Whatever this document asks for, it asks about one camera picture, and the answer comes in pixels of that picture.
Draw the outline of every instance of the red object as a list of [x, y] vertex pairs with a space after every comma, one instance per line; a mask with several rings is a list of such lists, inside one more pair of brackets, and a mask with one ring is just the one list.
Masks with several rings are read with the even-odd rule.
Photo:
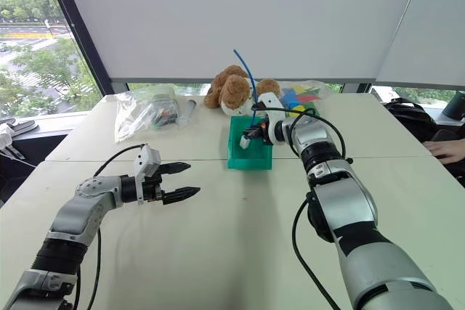
[[316, 99], [320, 99], [318, 96], [315, 96], [314, 94], [304, 94], [304, 95], [297, 95], [296, 96], [297, 100], [301, 102], [302, 104], [315, 101]]

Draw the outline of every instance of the cable connector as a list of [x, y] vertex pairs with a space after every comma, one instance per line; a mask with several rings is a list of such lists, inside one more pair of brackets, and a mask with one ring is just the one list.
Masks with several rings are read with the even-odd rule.
[[142, 183], [145, 177], [151, 177], [157, 171], [161, 164], [160, 153], [145, 145], [141, 150], [136, 160], [134, 160], [134, 183], [136, 185], [137, 203], [144, 203], [144, 191]]
[[250, 144], [250, 139], [246, 138], [246, 136], [242, 135], [240, 138], [239, 145], [242, 149], [247, 149], [248, 145]]

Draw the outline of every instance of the brown teddy bear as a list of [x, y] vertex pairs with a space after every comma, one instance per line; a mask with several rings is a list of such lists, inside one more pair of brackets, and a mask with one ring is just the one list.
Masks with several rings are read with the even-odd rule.
[[[256, 85], [257, 96], [265, 92], [280, 95], [277, 81], [263, 79]], [[238, 65], [231, 65], [218, 74], [203, 100], [206, 107], [221, 107], [227, 115], [250, 115], [254, 104], [250, 79]]]

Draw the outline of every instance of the window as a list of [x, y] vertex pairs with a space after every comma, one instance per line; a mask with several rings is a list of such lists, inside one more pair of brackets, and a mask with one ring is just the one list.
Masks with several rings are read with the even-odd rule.
[[403, 97], [423, 107], [444, 109], [456, 94], [456, 91], [413, 87], [372, 86], [370, 93], [380, 102], [391, 102], [393, 98]]
[[0, 119], [90, 110], [101, 97], [57, 0], [0, 0]]
[[[145, 87], [150, 85], [150, 83], [128, 83], [130, 90], [140, 89], [141, 87]], [[208, 90], [210, 89], [209, 83], [170, 83], [167, 84], [173, 87], [176, 94], [179, 95], [199, 95], [205, 96]], [[343, 84], [341, 83], [327, 83], [328, 87], [333, 89], [336, 92], [341, 92]]]
[[[128, 83], [130, 90], [140, 89], [152, 85], [151, 83]], [[210, 89], [209, 83], [165, 83], [181, 96], [205, 96]]]

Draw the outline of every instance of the robotic arm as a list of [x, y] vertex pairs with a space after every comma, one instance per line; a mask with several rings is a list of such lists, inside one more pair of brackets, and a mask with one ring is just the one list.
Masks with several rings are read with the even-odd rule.
[[311, 188], [308, 218], [318, 236], [336, 246], [352, 308], [452, 309], [408, 254], [376, 228], [373, 198], [337, 151], [325, 124], [304, 116], [289, 134], [295, 118], [267, 107], [283, 106], [273, 93], [262, 94], [255, 109], [267, 117], [244, 136], [268, 144], [291, 143], [296, 149]]
[[4, 310], [71, 310], [76, 272], [104, 215], [124, 203], [161, 200], [164, 205], [185, 200], [200, 188], [164, 192], [162, 174], [175, 174], [186, 163], [161, 165], [156, 150], [145, 145], [134, 161], [134, 177], [96, 176], [80, 183], [74, 197], [58, 211], [31, 269], [24, 271]]

